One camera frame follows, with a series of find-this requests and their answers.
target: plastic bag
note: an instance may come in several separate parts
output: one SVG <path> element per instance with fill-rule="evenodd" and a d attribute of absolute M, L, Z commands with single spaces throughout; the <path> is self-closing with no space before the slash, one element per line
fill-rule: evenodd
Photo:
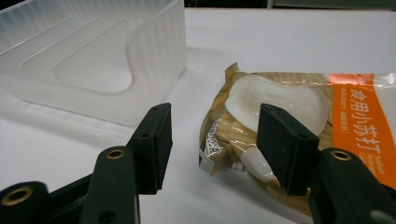
<path fill-rule="evenodd" d="M 392 132 L 381 105 L 375 103 L 380 104 L 376 91 L 395 86 L 394 74 L 250 74 L 239 71 L 236 63 L 225 73 L 225 84 L 201 127 L 199 166 L 205 172 L 215 175 L 242 163 L 262 189 L 310 214 L 310 191 L 306 196 L 286 195 L 256 148 L 260 104 L 266 103 L 287 110 L 316 134 L 318 149 L 351 150 L 381 182 L 396 188 L 394 171 L 385 169 L 396 159 Z"/>

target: frosted plastic bin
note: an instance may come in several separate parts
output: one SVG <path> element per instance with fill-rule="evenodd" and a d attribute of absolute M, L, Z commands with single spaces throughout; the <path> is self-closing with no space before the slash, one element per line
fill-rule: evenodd
<path fill-rule="evenodd" d="M 186 65 L 184 1 L 35 0 L 0 11 L 0 86 L 131 126 Z"/>

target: screw hole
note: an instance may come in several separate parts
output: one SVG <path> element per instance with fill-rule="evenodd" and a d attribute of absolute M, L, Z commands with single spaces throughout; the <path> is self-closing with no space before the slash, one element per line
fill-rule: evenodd
<path fill-rule="evenodd" d="M 347 154 L 346 152 L 343 152 L 343 151 L 334 150 L 330 154 L 332 154 L 333 157 L 335 157 L 337 160 L 340 160 L 340 161 L 350 161 L 350 160 L 352 160 L 352 157 L 349 154 Z"/>
<path fill-rule="evenodd" d="M 124 150 L 114 149 L 114 150 L 108 152 L 106 157 L 110 160 L 116 160 L 116 159 L 123 157 L 124 154 L 125 154 Z"/>
<path fill-rule="evenodd" d="M 99 215 L 98 221 L 99 223 L 104 223 L 104 224 L 111 223 L 114 221 L 114 219 L 116 219 L 116 217 L 117 217 L 116 211 L 106 210 Z"/>
<path fill-rule="evenodd" d="M 12 206 L 26 201 L 33 194 L 33 189 L 29 186 L 23 186 L 12 190 L 1 201 L 2 205 Z"/>

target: translucent plastic container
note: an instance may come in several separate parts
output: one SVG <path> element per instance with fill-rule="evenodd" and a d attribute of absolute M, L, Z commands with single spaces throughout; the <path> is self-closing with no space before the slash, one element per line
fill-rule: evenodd
<path fill-rule="evenodd" d="M 186 65 L 184 1 L 35 0 L 0 11 L 0 86 L 131 126 Z"/>

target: white food item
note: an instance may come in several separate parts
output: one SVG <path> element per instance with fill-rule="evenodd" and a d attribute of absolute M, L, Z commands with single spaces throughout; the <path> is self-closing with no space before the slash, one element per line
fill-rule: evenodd
<path fill-rule="evenodd" d="M 282 86 L 265 77 L 247 75 L 239 78 L 225 102 L 235 119 L 257 132 L 260 105 L 281 107 L 299 120 L 309 131 L 320 135 L 326 126 L 328 106 L 321 90 L 307 86 Z"/>
<path fill-rule="evenodd" d="M 268 183 L 276 179 L 267 160 L 256 147 L 250 147 L 243 152 L 241 154 L 241 162 L 245 165 L 248 172 L 261 182 Z"/>

